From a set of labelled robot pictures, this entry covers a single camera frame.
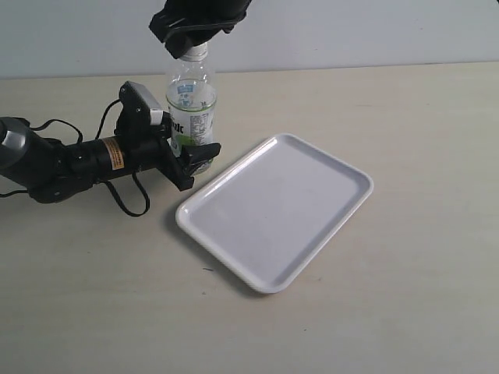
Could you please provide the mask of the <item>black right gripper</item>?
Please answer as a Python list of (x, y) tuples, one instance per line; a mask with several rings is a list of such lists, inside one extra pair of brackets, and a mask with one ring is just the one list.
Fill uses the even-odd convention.
[(230, 33), (235, 23), (229, 20), (238, 19), (245, 14), (251, 2), (170, 0), (165, 3), (163, 10), (153, 15), (149, 30), (159, 41), (163, 41), (174, 59), (179, 59), (191, 47), (208, 42), (218, 32)]

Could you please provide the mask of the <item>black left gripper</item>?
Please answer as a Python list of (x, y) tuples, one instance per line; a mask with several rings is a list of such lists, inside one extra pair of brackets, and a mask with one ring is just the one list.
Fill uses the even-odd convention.
[(168, 140), (172, 136), (172, 118), (164, 111), (160, 125), (143, 129), (132, 126), (127, 115), (120, 115), (114, 138), (123, 153), (125, 167), (115, 171), (115, 177), (133, 172), (159, 170), (179, 191), (193, 187), (194, 177), (207, 170), (221, 152), (220, 143), (183, 145), (179, 157), (173, 154)]

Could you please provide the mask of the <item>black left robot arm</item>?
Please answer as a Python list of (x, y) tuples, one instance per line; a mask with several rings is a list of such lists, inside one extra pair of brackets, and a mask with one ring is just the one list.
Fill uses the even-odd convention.
[(79, 137), (70, 145), (38, 132), (24, 118), (1, 119), (1, 175), (39, 203), (58, 203), (96, 184), (150, 169), (185, 191), (193, 187), (194, 172), (221, 151), (221, 144), (210, 143), (187, 145), (174, 155), (168, 113), (153, 125), (122, 112), (113, 136), (89, 141)]

